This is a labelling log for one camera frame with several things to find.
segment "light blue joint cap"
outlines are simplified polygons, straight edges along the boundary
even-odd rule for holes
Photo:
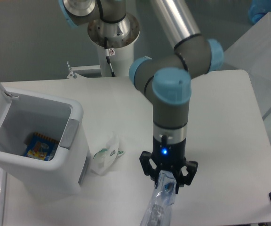
[[[129,79],[132,81],[132,84],[135,84],[135,75],[136,75],[136,71],[138,69],[138,67],[141,65],[141,63],[143,63],[146,60],[152,60],[150,57],[148,56],[144,56],[142,58],[139,58],[137,60],[135,60],[132,65],[129,68]]]
[[[209,39],[207,41],[210,44],[211,53],[212,53],[211,65],[208,71],[209,73],[211,71],[215,71],[219,69],[222,66],[224,62],[224,53],[223,53],[222,46],[217,40]]]
[[[191,97],[191,76],[183,69],[167,67],[158,70],[153,78],[152,90],[169,105],[182,105]]]
[[[66,22],[69,24],[69,26],[70,26],[71,28],[76,28],[76,27],[78,27],[78,26],[71,20],[71,18],[69,17],[68,13],[66,12],[66,10],[65,10],[65,8],[64,8],[63,0],[58,0],[58,3],[59,3],[59,6],[60,6],[60,9],[61,9],[62,13],[64,14],[65,20],[66,20]]]

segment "blue snack bag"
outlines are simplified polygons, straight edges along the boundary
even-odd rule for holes
[[[34,133],[31,143],[28,145],[24,156],[49,161],[54,157],[58,143],[58,141],[40,133]]]

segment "plastic bottle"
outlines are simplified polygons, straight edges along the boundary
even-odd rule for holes
[[[169,226],[171,205],[175,202],[176,180],[171,172],[161,171],[140,226]]]
[[[248,11],[248,16],[255,24],[268,12],[271,12],[271,0],[253,0]]]

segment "white table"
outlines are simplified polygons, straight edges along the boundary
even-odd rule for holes
[[[4,226],[138,226],[153,190],[139,162],[141,152],[152,149],[152,106],[129,79],[4,85],[80,101],[91,153],[112,131],[126,151],[105,176],[88,171],[76,196],[35,196],[8,176]],[[271,221],[271,147],[246,72],[214,72],[192,81],[186,157],[199,168],[191,186],[179,190],[172,226]]]

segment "crumpled plastic wrapper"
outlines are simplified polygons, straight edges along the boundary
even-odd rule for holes
[[[116,158],[119,158],[125,152],[119,150],[120,139],[113,132],[111,139],[106,143],[105,148],[97,152],[93,157],[91,165],[92,171],[102,176],[107,169],[114,163]]]

